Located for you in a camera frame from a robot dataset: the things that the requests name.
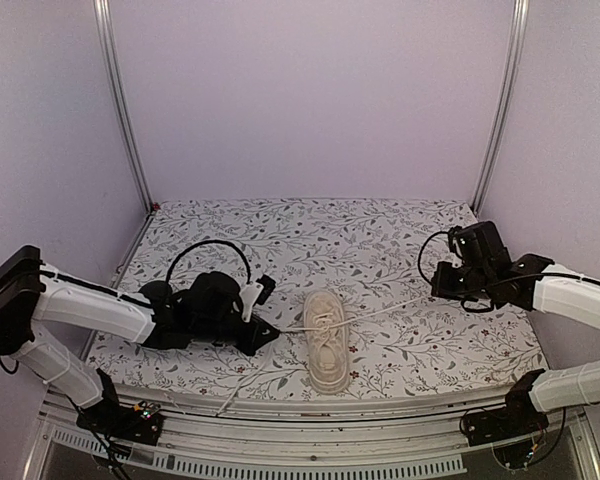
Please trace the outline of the white lace sneaker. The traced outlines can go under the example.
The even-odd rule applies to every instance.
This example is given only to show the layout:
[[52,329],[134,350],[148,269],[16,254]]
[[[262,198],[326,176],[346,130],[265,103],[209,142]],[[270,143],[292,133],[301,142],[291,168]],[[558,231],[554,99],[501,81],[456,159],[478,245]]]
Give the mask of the white lace sneaker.
[[[322,290],[310,293],[303,306],[303,326],[345,320],[340,299]],[[349,330],[348,325],[329,332],[308,332],[308,372],[313,389],[321,395],[337,395],[349,384]]]

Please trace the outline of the white shoelace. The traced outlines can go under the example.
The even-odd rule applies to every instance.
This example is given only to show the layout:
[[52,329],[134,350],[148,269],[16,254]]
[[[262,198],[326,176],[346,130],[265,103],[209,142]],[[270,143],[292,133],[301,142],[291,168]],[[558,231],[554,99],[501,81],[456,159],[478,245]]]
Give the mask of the white shoelace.
[[[296,333],[308,333],[308,332],[319,332],[319,333],[325,333],[325,332],[329,332],[330,330],[334,330],[337,329],[339,327],[344,327],[346,325],[349,325],[351,323],[354,322],[359,322],[362,320],[366,320],[368,318],[380,315],[380,314],[384,314],[384,313],[388,313],[397,309],[400,309],[402,307],[406,307],[407,305],[410,304],[414,304],[416,302],[419,302],[421,300],[424,300],[424,297],[416,297],[414,299],[410,299],[408,301],[402,302],[402,303],[398,303],[398,304],[394,304],[388,308],[385,308],[383,310],[379,310],[379,311],[373,311],[371,313],[367,313],[365,315],[362,316],[358,316],[358,317],[353,317],[350,318],[348,320],[342,320],[340,322],[337,323],[330,323],[330,324],[321,324],[317,327],[294,327],[294,328],[288,328],[288,329],[283,329],[281,331],[282,334],[285,335],[291,335],[291,334],[296,334]],[[258,376],[261,375],[261,372],[264,370],[264,368],[272,361],[273,359],[273,353],[274,353],[274,347],[270,346],[268,348],[268,350],[266,351],[266,354],[264,356],[264,359],[262,361],[262,363],[260,364],[260,366],[253,371],[252,373],[243,376],[235,385],[234,389],[231,391],[231,394],[226,398],[226,400],[224,401],[224,403],[217,409],[217,411],[215,412],[215,417],[218,418],[222,413],[224,413],[227,408],[229,407],[229,405],[231,404],[231,402],[236,398],[236,396],[239,394],[240,389],[243,387],[243,385],[251,380],[251,379],[255,379]]]

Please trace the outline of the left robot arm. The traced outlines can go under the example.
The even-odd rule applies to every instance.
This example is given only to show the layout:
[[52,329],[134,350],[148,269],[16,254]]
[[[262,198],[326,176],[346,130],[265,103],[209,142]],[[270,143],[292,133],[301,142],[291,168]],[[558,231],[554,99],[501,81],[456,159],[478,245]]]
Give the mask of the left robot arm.
[[25,245],[0,266],[0,357],[26,366],[106,433],[118,434],[130,410],[120,405],[110,376],[79,360],[46,323],[108,333],[153,350],[219,342],[253,356],[280,335],[254,311],[275,286],[267,275],[240,285],[212,271],[184,290],[163,279],[124,293],[62,272],[42,261],[39,248]]

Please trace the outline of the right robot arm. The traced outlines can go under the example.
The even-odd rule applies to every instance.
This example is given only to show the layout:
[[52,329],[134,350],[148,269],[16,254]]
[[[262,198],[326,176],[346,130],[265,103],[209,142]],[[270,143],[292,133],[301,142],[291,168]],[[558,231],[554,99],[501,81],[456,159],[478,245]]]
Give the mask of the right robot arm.
[[536,414],[600,404],[600,279],[535,253],[513,258],[491,221],[440,233],[451,259],[427,282],[433,296],[467,312],[505,306],[530,315],[548,356],[542,370],[524,374],[509,390],[497,427],[517,436]]

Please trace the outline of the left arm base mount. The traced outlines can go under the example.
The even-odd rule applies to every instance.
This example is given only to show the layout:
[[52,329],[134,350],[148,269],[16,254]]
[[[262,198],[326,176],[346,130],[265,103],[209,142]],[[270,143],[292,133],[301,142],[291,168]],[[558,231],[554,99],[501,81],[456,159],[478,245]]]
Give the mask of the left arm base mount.
[[156,446],[161,436],[164,416],[158,404],[140,401],[123,406],[102,400],[89,408],[77,408],[77,425],[102,435],[106,439],[120,439],[143,445]]

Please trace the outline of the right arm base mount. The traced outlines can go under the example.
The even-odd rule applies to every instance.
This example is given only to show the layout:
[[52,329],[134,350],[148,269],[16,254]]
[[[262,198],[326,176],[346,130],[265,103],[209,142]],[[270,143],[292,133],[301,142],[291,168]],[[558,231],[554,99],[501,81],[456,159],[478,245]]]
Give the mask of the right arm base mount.
[[459,430],[468,444],[490,445],[496,462],[510,471],[531,466],[548,427],[546,414],[526,407],[475,408],[459,420]]

